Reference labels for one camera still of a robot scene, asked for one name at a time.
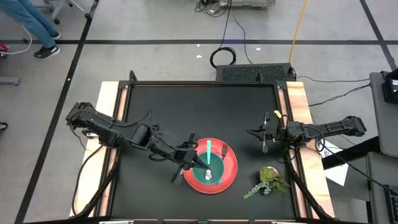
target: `gray floor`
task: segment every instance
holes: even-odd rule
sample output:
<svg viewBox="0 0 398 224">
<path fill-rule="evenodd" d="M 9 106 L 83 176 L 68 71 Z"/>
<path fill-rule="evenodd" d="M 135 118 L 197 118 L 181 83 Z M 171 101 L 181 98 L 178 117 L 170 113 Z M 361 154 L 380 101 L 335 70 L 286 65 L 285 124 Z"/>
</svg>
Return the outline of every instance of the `gray floor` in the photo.
<svg viewBox="0 0 398 224">
<path fill-rule="evenodd" d="M 90 1 L 79 1 L 89 10 Z M 367 0 L 375 21 L 386 40 L 398 40 L 398 27 L 393 18 L 395 0 Z M 194 13 L 195 1 L 122 1 L 100 0 L 88 33 L 88 40 L 168 40 L 221 39 L 226 15 L 211 18 Z M 248 39 L 291 40 L 303 0 L 278 0 L 275 8 L 264 11 L 235 9 L 236 18 L 245 28 Z M 58 17 L 57 30 L 63 40 L 78 40 L 86 19 L 77 9 L 65 7 Z M 0 40 L 27 38 L 22 27 L 0 13 Z M 230 18 L 226 39 L 242 39 L 239 26 Z M 302 40 L 377 40 L 359 0 L 309 1 L 300 29 Z M 237 53 L 237 64 L 247 64 L 242 45 L 230 45 Z M 26 45 L 12 45 L 11 51 Z M 0 133 L 0 217 L 12 223 L 21 204 L 27 183 L 47 133 L 65 77 L 70 69 L 76 45 L 60 45 L 60 55 L 40 62 L 32 57 L 39 45 L 25 54 L 10 55 L 0 60 L 0 74 L 22 78 L 20 86 L 0 86 L 0 120 L 10 127 Z M 140 80 L 214 80 L 215 69 L 208 59 L 218 45 L 101 45 L 86 44 L 75 70 L 72 84 L 58 121 L 43 171 L 29 206 L 25 222 L 67 218 L 72 201 L 76 174 L 83 149 L 65 125 L 64 117 L 74 102 L 96 103 L 101 82 L 127 80 L 134 70 Z M 389 45 L 398 60 L 398 45 Z M 289 45 L 247 45 L 253 63 L 286 62 Z M 219 53 L 216 64 L 231 61 L 229 54 Z M 292 65 L 298 76 L 320 80 L 355 80 L 367 78 L 370 72 L 390 70 L 379 45 L 296 45 Z M 324 85 L 308 79 L 305 83 L 309 103 L 317 103 L 363 83 Z M 368 132 L 354 143 L 377 135 L 370 88 L 345 98 L 311 108 L 318 123 L 343 119 L 348 115 L 363 119 Z M 350 147 L 340 137 L 333 144 Z M 333 196 L 338 217 L 353 220 L 353 207 L 363 212 L 363 203 L 339 195 Z"/>
</svg>

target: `sneaker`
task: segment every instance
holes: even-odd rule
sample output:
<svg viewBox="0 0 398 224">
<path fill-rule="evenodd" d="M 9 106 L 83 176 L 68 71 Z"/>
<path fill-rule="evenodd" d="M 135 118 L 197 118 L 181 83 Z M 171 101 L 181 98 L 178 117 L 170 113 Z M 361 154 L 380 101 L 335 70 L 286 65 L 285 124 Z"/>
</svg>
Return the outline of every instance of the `sneaker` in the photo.
<svg viewBox="0 0 398 224">
<path fill-rule="evenodd" d="M 61 38 L 61 34 L 58 33 L 57 31 L 55 31 L 55 34 L 51 36 L 51 38 L 53 40 L 58 40 L 59 38 Z"/>
<path fill-rule="evenodd" d="M 34 53 L 33 56 L 40 60 L 45 60 L 45 59 L 48 59 L 49 57 L 59 54 L 60 52 L 61 52 L 61 49 L 57 46 L 49 47 L 49 48 L 42 47 L 39 51 Z"/>
</svg>

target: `plate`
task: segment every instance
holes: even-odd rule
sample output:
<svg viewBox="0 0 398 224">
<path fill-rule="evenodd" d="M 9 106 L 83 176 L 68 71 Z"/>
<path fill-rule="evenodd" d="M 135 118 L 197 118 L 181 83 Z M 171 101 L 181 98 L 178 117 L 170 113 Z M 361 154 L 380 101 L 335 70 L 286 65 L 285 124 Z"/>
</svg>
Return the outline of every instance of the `plate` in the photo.
<svg viewBox="0 0 398 224">
<path fill-rule="evenodd" d="M 205 138 L 199 140 L 198 147 L 196 148 L 197 154 L 200 155 L 203 153 L 207 153 L 207 140 L 211 140 L 211 152 L 221 157 L 221 151 L 225 143 L 219 139 L 214 138 Z M 218 194 L 231 186 L 236 177 L 236 173 L 238 172 L 238 161 L 236 160 L 235 153 L 231 149 L 231 147 L 229 145 L 227 145 L 227 147 L 228 151 L 224 158 L 224 173 L 221 177 L 220 184 L 202 184 L 197 181 L 197 179 L 193 176 L 193 169 L 189 169 L 183 172 L 184 178 L 187 181 L 188 185 L 203 194 Z"/>
</svg>

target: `chair wheel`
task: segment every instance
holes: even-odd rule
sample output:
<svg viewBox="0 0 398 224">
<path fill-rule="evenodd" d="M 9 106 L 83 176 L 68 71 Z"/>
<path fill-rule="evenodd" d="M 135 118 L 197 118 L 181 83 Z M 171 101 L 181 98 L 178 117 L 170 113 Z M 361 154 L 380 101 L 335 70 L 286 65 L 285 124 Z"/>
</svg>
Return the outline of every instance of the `chair wheel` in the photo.
<svg viewBox="0 0 398 224">
<path fill-rule="evenodd" d="M 0 122 L 0 130 L 5 130 L 8 128 L 8 124 L 4 122 Z"/>
</svg>

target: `green leaves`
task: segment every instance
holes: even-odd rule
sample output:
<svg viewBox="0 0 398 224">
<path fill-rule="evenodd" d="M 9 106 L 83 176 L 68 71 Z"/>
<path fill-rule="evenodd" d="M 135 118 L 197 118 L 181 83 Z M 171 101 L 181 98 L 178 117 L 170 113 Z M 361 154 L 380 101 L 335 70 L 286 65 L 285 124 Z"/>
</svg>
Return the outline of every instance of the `green leaves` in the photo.
<svg viewBox="0 0 398 224">
<path fill-rule="evenodd" d="M 255 185 L 246 195 L 243 196 L 247 199 L 253 196 L 261 188 L 264 189 L 263 194 L 267 195 L 272 189 L 275 191 L 287 193 L 290 185 L 285 181 L 284 177 L 277 173 L 272 167 L 263 167 L 260 170 L 260 184 Z"/>
<path fill-rule="evenodd" d="M 265 188 L 264 194 L 267 195 L 269 192 L 271 192 L 271 187 L 268 182 L 261 182 L 260 184 L 256 184 L 247 194 L 243 195 L 244 199 L 247 199 L 251 196 L 253 196 L 257 191 L 259 191 L 261 188 Z"/>
</svg>

